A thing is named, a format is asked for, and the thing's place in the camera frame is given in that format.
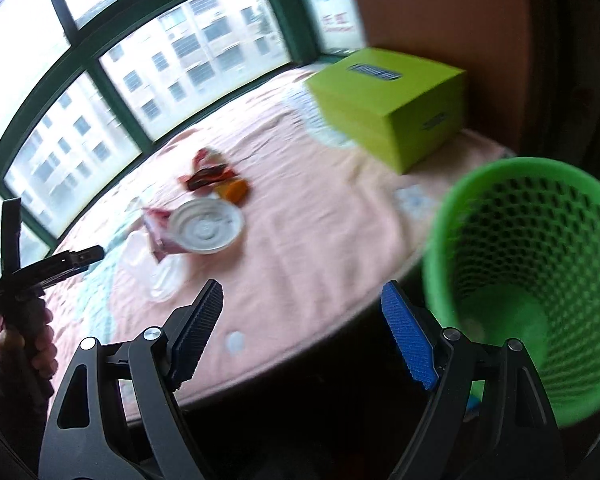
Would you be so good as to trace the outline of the person's left hand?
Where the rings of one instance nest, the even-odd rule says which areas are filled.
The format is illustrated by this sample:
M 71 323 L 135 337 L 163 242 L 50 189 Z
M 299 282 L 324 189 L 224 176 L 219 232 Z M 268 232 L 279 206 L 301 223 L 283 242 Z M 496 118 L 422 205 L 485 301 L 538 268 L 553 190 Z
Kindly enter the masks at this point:
M 44 325 L 35 335 L 33 356 L 27 357 L 26 341 L 15 327 L 7 325 L 0 317 L 0 371 L 7 379 L 24 379 L 29 372 L 43 380 L 51 380 L 58 370 L 57 347 L 54 330 L 50 326 L 53 313 L 44 308 Z

